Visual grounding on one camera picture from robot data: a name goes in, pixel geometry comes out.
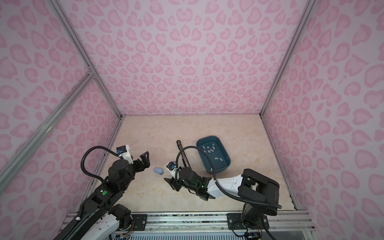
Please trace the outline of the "light blue mini stapler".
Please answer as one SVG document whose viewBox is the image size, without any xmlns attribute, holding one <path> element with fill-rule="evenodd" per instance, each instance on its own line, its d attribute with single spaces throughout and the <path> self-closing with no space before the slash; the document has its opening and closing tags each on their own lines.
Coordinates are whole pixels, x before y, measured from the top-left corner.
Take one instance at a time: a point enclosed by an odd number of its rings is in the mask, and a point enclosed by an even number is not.
<svg viewBox="0 0 384 240">
<path fill-rule="evenodd" d="M 157 168 L 157 167 L 154 168 L 154 172 L 159 174 L 159 175 L 163 175 L 164 174 L 164 170 L 161 169 L 161 168 Z"/>
</svg>

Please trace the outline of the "black stapler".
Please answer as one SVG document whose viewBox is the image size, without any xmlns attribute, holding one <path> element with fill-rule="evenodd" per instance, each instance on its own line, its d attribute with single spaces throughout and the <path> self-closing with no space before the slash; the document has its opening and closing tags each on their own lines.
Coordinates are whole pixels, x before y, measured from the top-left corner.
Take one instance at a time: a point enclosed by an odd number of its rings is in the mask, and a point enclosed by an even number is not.
<svg viewBox="0 0 384 240">
<path fill-rule="evenodd" d="M 179 151 L 181 151 L 183 149 L 183 146 L 182 146 L 182 143 L 180 140 L 177 140 L 177 146 L 178 146 Z M 187 158 L 185 152 L 181 153 L 181 157 L 182 157 L 182 163 L 183 163 L 184 167 L 191 168 L 191 165 L 188 161 L 188 158 Z"/>
</svg>

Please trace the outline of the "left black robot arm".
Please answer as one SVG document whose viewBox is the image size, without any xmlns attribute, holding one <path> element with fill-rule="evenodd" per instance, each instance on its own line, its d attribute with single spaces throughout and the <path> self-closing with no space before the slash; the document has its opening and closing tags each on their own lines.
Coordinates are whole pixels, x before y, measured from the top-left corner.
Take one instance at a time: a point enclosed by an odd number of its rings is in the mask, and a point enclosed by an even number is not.
<svg viewBox="0 0 384 240">
<path fill-rule="evenodd" d="M 77 215 L 55 240 L 103 240 L 117 230 L 134 228 L 131 211 L 117 201 L 124 195 L 136 173 L 150 167 L 149 152 L 130 164 L 119 159 L 109 168 L 106 179 L 86 198 Z"/>
</svg>

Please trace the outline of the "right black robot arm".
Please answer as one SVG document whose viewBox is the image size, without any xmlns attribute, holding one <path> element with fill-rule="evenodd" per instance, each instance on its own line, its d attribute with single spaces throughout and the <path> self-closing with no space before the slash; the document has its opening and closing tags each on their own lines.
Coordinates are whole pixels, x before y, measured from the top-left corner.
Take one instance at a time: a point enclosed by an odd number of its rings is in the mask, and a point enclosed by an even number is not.
<svg viewBox="0 0 384 240">
<path fill-rule="evenodd" d="M 241 175 L 216 179 L 201 177 L 191 168 L 167 166 L 172 175 L 164 180 L 174 191 L 185 188 L 204 201 L 226 196 L 244 203 L 239 217 L 228 216 L 230 230 L 259 230 L 268 228 L 267 216 L 276 216 L 282 208 L 279 204 L 280 185 L 276 181 L 254 171 L 245 169 Z"/>
</svg>

